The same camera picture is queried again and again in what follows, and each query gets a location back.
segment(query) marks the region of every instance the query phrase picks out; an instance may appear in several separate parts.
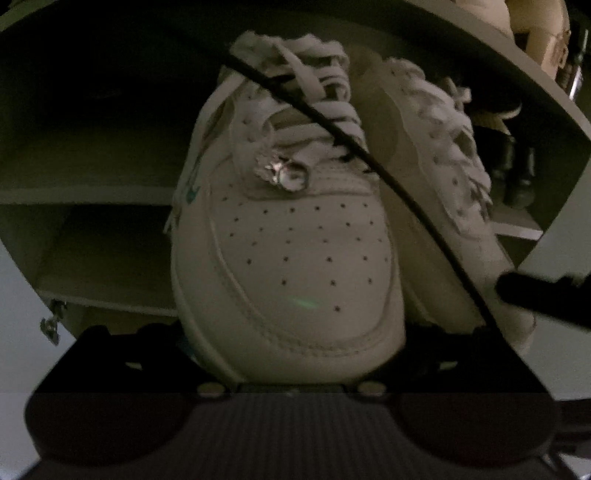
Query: sneaker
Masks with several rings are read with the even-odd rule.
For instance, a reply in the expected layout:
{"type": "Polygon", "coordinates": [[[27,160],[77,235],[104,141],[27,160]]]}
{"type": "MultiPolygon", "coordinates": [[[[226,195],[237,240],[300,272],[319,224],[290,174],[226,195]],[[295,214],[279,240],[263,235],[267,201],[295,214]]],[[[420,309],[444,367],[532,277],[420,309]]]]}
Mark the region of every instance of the sneaker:
{"type": "MultiPolygon", "coordinates": [[[[440,88],[408,60],[381,57],[365,47],[347,50],[352,104],[370,152],[422,207],[485,299],[505,339],[525,351],[534,315],[501,302],[497,278],[511,260],[492,232],[490,178],[476,152],[463,112],[469,90],[447,79],[440,88]]],[[[408,320],[470,333],[484,321],[435,241],[406,204],[382,187],[396,239],[408,320]]]]}
{"type": "MultiPolygon", "coordinates": [[[[231,52],[365,147],[337,42],[247,32],[231,52]]],[[[396,250],[373,174],[289,104],[222,69],[169,219],[178,315],[229,382],[349,382],[404,344],[396,250]]]]}
{"type": "Polygon", "coordinates": [[[564,0],[507,0],[517,46],[552,79],[569,54],[570,21],[564,0]]]}
{"type": "Polygon", "coordinates": [[[456,0],[456,5],[483,22],[492,25],[513,40],[509,9],[505,0],[456,0]]]}

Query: metal bolt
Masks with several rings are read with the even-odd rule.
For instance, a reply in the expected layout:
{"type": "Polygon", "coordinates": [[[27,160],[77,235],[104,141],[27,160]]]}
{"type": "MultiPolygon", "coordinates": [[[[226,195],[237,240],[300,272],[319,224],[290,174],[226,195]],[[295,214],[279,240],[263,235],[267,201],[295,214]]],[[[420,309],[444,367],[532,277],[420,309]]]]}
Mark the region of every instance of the metal bolt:
{"type": "Polygon", "coordinates": [[[364,397],[381,397],[387,388],[382,382],[365,381],[357,385],[357,391],[364,397]]]}
{"type": "Polygon", "coordinates": [[[202,398],[219,398],[226,392],[226,387],[217,382],[205,382],[197,387],[197,393],[202,398]]]}

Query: shiny jewel charm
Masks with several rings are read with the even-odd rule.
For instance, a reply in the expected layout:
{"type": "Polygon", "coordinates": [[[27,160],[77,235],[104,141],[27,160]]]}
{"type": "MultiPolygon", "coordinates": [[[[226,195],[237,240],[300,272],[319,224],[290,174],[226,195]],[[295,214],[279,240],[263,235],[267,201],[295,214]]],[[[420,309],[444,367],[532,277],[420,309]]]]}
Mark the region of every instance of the shiny jewel charm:
{"type": "Polygon", "coordinates": [[[260,167],[255,170],[256,176],[286,192],[301,192],[310,184],[310,173],[305,166],[275,151],[271,157],[257,157],[257,161],[260,167]]]}

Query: cabinet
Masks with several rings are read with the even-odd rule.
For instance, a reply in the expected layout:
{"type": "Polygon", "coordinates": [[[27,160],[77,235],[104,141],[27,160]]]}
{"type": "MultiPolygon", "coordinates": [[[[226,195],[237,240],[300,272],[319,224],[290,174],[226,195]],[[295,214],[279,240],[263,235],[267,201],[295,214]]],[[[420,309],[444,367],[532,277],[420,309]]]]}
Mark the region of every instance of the cabinet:
{"type": "Polygon", "coordinates": [[[538,198],[527,212],[498,206],[495,232],[527,264],[552,254],[545,237],[563,235],[555,225],[577,208],[589,121],[515,44],[448,0],[134,5],[28,0],[0,18],[0,238],[43,299],[84,309],[72,332],[176,315],[162,229],[219,65],[150,18],[218,44],[248,29],[313,33],[408,58],[428,76],[501,74],[524,99],[511,130],[538,151],[538,198]]]}

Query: white shoelace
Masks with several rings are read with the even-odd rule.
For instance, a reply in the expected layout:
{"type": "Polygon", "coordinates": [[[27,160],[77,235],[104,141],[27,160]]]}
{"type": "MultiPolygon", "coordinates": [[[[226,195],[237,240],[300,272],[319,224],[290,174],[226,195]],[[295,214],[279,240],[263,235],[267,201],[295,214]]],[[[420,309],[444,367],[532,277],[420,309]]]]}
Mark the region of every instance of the white shoelace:
{"type": "MultiPolygon", "coordinates": [[[[285,84],[287,89],[301,92],[312,107],[366,148],[361,120],[349,103],[349,60],[338,42],[323,43],[313,35],[283,40],[249,31],[238,38],[230,52],[269,77],[293,76],[294,79],[285,84]],[[328,89],[334,91],[332,98],[327,94],[328,89]]],[[[247,122],[253,135],[269,149],[298,159],[309,168],[348,153],[343,146],[335,147],[332,136],[320,125],[310,122],[288,103],[274,99],[267,90],[238,72],[223,70],[220,77],[223,77],[222,82],[203,105],[195,123],[187,160],[174,192],[173,211],[178,209],[187,188],[195,180],[212,118],[232,96],[236,103],[247,102],[246,118],[233,121],[247,122]]],[[[232,140],[233,146],[240,148],[241,140],[245,139],[232,140]]],[[[253,162],[253,173],[256,168],[253,162]]]]}
{"type": "Polygon", "coordinates": [[[470,90],[458,88],[451,79],[446,79],[446,92],[426,81],[424,72],[408,60],[388,59],[387,65],[400,81],[416,113],[425,120],[435,147],[434,161],[463,172],[464,188],[461,184],[450,188],[444,183],[448,179],[441,176],[441,171],[435,172],[432,166],[424,168],[448,215],[457,219],[458,215],[479,212],[488,220],[488,207],[492,204],[491,179],[477,154],[472,123],[463,107],[471,100],[470,90]]]}

